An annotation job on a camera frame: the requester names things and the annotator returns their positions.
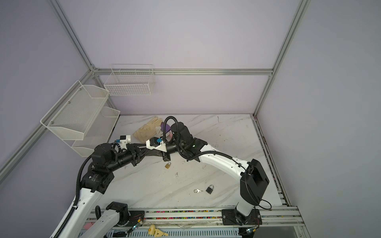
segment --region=white wire basket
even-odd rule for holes
[[[71,148],[73,148],[73,150],[75,150],[82,157],[88,157],[91,155],[97,145],[107,143],[109,141],[119,114],[120,111],[118,110],[110,107],[103,107],[85,138],[81,141],[75,141],[71,145]]]
[[[109,97],[103,88],[79,81],[75,84],[79,84],[78,89],[58,113],[46,121],[52,108],[40,121],[61,140],[83,140]]]
[[[151,95],[155,75],[150,64],[111,64],[111,74],[104,84],[112,96]]]

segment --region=marble surface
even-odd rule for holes
[[[233,157],[261,162],[270,184],[263,199],[281,206],[277,188],[263,154],[250,115],[174,115],[183,122],[193,137],[207,141],[216,149]],[[110,141],[120,135],[132,135],[153,116],[121,116]],[[165,115],[158,115],[163,120]],[[132,143],[139,143],[131,136]],[[145,157],[136,167],[131,164],[114,172],[115,178],[98,205],[105,208],[112,201],[127,203],[129,208],[183,208],[235,206],[240,198],[239,184],[221,170],[195,160],[186,162],[171,155],[166,169],[161,157]],[[213,184],[212,194],[193,190]]]

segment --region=mounting plate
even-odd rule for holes
[[[145,211],[131,211],[131,210],[128,210],[128,212],[130,214],[130,222],[126,225],[126,227],[132,227],[132,226],[134,226],[138,222],[139,218],[141,218],[144,221],[144,215],[146,214]]]
[[[224,225],[237,225],[235,222],[234,209],[223,209],[222,213],[222,223]],[[262,225],[262,218],[260,217],[260,213],[258,209],[253,209],[250,212],[250,220],[245,225]]]

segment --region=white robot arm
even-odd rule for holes
[[[105,193],[111,180],[113,171],[132,163],[136,166],[145,156],[162,156],[164,161],[170,161],[170,154],[179,152],[187,160],[196,160],[210,164],[231,175],[240,184],[241,198],[234,210],[231,221],[237,225],[246,224],[250,220],[250,213],[255,205],[259,205],[269,180],[261,164],[230,157],[219,152],[203,140],[193,138],[188,128],[176,119],[171,130],[174,133],[172,141],[153,137],[146,144],[125,145],[126,150],[117,152],[112,144],[98,145],[94,153],[84,162],[92,158],[92,166],[83,176],[79,191],[79,199],[72,205],[53,232],[53,238],[77,238],[87,217],[95,207],[102,194]],[[129,225],[129,212],[126,204],[112,202],[98,221],[81,237],[103,237],[115,225]]]

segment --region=yellow toy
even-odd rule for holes
[[[148,228],[148,234],[154,235],[155,234],[155,225],[150,225]]]
[[[162,235],[168,236],[168,233],[162,232],[159,229],[155,229],[155,235],[154,235],[154,237],[161,237]]]

